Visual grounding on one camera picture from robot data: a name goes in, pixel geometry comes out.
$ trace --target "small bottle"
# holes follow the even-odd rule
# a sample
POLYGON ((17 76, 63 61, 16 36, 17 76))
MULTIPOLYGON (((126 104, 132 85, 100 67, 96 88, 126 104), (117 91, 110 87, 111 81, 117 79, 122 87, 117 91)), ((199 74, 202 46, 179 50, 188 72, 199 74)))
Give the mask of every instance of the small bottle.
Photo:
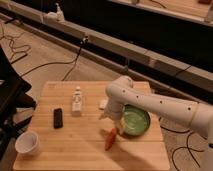
POLYGON ((81 116, 82 111, 82 92, 79 86, 76 87, 72 101, 72 116, 81 116))
POLYGON ((61 10, 60 6, 58 3, 55 3, 56 6, 57 6, 57 16, 58 16, 58 21, 61 22, 61 23, 64 23, 65 22, 65 18, 64 18, 64 13, 63 11, 61 10))

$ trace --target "black wall panel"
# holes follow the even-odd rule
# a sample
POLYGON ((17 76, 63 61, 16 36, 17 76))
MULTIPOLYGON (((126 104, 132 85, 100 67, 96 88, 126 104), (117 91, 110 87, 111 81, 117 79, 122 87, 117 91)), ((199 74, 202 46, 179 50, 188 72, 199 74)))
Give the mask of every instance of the black wall panel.
MULTIPOLYGON (((55 11, 57 0, 15 0, 55 11)), ((66 20, 213 71, 213 28, 106 0, 59 1, 66 20)))

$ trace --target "wooden table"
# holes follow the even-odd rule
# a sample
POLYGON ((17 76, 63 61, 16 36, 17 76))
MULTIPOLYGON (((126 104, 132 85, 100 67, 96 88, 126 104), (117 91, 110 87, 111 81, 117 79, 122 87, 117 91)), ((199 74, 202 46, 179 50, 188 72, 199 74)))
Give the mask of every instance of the wooden table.
MULTIPOLYGON (((99 120, 103 111, 99 102, 106 99, 107 82, 47 82, 44 86, 29 130, 39 134, 42 153, 36 157, 18 155, 14 170, 169 170, 169 161, 158 118, 151 115, 151 126, 141 137, 117 136, 109 151, 105 138, 112 129, 109 119, 99 120), (83 92, 82 117, 71 116, 72 94, 76 86, 83 92), (64 126, 53 129, 52 111, 63 109, 64 126)), ((135 88, 149 92, 147 82, 135 82, 135 88)))

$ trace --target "green bowl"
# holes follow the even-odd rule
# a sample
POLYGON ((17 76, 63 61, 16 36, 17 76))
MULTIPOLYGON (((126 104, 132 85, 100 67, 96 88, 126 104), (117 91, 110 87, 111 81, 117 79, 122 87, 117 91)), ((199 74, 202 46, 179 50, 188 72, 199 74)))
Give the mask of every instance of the green bowl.
POLYGON ((124 133, 133 136, 142 135, 150 126, 149 113, 132 105, 126 105, 122 124, 124 133))

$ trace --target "white object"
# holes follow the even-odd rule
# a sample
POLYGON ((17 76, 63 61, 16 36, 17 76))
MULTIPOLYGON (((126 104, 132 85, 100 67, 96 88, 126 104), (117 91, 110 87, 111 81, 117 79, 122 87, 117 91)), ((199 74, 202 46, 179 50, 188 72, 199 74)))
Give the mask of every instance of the white object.
POLYGON ((82 92, 81 88, 77 86, 73 94, 72 115, 81 116, 81 111, 82 111, 82 92))
POLYGON ((106 107, 106 105, 107 105, 107 102, 108 102, 107 99, 101 100, 101 101, 100 101, 100 104, 99 104, 99 109, 100 109, 100 110, 104 110, 105 107, 106 107))
POLYGON ((45 16, 49 19, 58 20, 58 14, 55 12, 49 12, 45 16))
POLYGON ((104 111, 105 115, 117 123, 123 116, 124 105, 131 104, 189 127, 201 136, 208 137, 208 146, 204 153, 201 171, 212 170, 213 106, 157 94, 143 93, 134 90, 128 84, 130 79, 130 77, 122 76, 106 87, 106 94, 109 100, 104 111))
POLYGON ((59 22, 61 22, 61 23, 64 23, 65 22, 65 18, 64 18, 64 13, 63 13, 63 11, 61 10, 61 8, 60 8, 60 6, 59 6, 59 4, 58 3, 55 3, 56 4, 56 6, 57 6, 57 20, 59 21, 59 22))
POLYGON ((41 152, 38 134, 27 131, 21 134, 15 143, 15 149, 22 155, 38 155, 41 152))

